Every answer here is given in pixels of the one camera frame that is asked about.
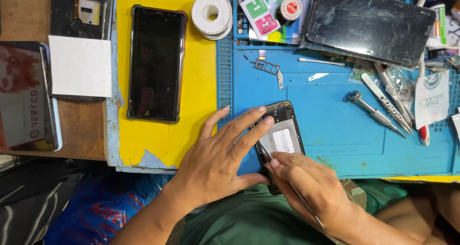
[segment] phone screen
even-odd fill
[[[134,9],[129,115],[177,121],[184,15]]]

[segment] left hand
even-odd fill
[[[237,176],[236,171],[243,157],[273,125],[273,117],[266,117],[241,136],[266,111],[264,106],[252,108],[212,136],[214,125],[229,110],[229,107],[219,109],[204,122],[198,140],[185,154],[176,176],[164,187],[187,210],[217,201],[257,183],[269,184],[269,180],[259,173]]]

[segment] precision screwdriver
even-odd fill
[[[352,102],[352,103],[358,103],[361,107],[365,108],[367,111],[370,112],[371,116],[374,117],[374,119],[376,119],[377,121],[379,121],[383,126],[388,126],[389,129],[395,131],[396,133],[398,133],[400,136],[406,138],[406,136],[404,136],[399,130],[398,128],[396,128],[396,126],[394,126],[392,123],[391,123],[391,120],[388,119],[382,112],[378,111],[377,109],[371,107],[369,104],[367,104],[366,102],[364,102],[362,99],[361,99],[361,92],[357,91],[357,90],[354,90],[352,92],[350,92],[348,94],[348,97],[347,97],[348,101],[349,102]]]

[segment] metal tweezers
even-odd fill
[[[265,153],[267,154],[268,158],[270,160],[273,160],[273,157],[271,156],[271,154],[268,152],[267,148],[265,148],[265,146],[259,141],[259,144],[260,144],[260,147],[265,151]],[[308,211],[315,217],[316,219],[316,222],[319,224],[319,226],[321,226],[321,228],[323,229],[324,232],[326,232],[326,229],[324,228],[324,226],[322,225],[321,221],[319,220],[319,218],[315,215],[315,213],[313,212],[313,210],[310,208],[310,206],[308,205],[307,201],[305,201],[304,197],[302,197],[302,195],[299,193],[299,191],[294,187],[293,184],[291,184],[289,182],[289,184],[291,185],[292,189],[294,189],[294,192],[297,194],[297,196],[300,198],[300,201],[302,201],[302,204],[304,204],[305,207],[307,207]]]

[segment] phone frame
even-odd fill
[[[274,118],[275,122],[277,122],[276,120],[278,120],[277,123],[282,122],[282,121],[286,121],[286,120],[289,120],[289,119],[293,119],[295,132],[297,134],[297,140],[299,141],[300,152],[301,152],[302,155],[305,154],[304,145],[302,143],[302,137],[300,136],[300,132],[299,132],[299,125],[297,124],[297,119],[296,119],[296,116],[295,116],[294,106],[292,105],[292,102],[291,101],[280,101],[280,102],[276,102],[276,103],[267,105],[266,108],[267,108],[267,110],[266,110],[265,114],[259,120],[257,120],[257,122],[254,125],[256,125],[257,123],[259,123],[260,121],[265,119],[267,116],[272,116]],[[286,118],[285,113],[275,113],[275,111],[284,111],[284,110],[288,110],[288,109],[292,110],[291,118]],[[268,161],[266,161],[266,159],[265,159],[263,149],[260,146],[259,141],[257,141],[257,143],[255,144],[255,148],[256,148],[257,157],[258,157],[258,160],[259,160],[259,163],[260,163],[260,168],[261,168],[261,171],[262,171],[262,175],[264,175],[265,177],[267,177],[270,180],[270,185],[268,185],[268,190],[270,191],[270,194],[272,194],[272,195],[281,195],[281,190],[275,184],[273,176],[268,171],[268,169],[264,166],[265,163],[267,163]]]
[[[176,115],[173,120],[155,119],[151,117],[134,116],[130,114],[130,110],[132,106],[131,90],[132,90],[132,70],[133,70],[133,59],[134,59],[133,57],[134,23],[135,23],[134,11],[137,8],[149,9],[149,10],[152,10],[152,12],[157,12],[157,13],[180,13],[181,15],[183,15],[183,20],[181,24],[181,33],[180,33],[182,48],[179,54],[179,65],[178,65],[178,71],[177,71],[178,82],[177,82],[177,91],[176,91],[177,102],[175,104]],[[185,54],[185,28],[186,28],[187,21],[188,21],[187,13],[181,10],[177,10],[177,11],[164,10],[164,9],[158,9],[158,8],[144,7],[140,4],[135,4],[133,5],[131,9],[131,15],[132,15],[132,26],[131,26],[131,52],[130,52],[130,62],[129,62],[129,95],[128,95],[128,110],[126,112],[126,115],[128,116],[129,119],[143,119],[143,120],[167,122],[167,123],[173,123],[173,124],[177,123],[179,122],[180,98],[181,98],[181,92],[182,92],[182,72],[184,70],[184,54]]]

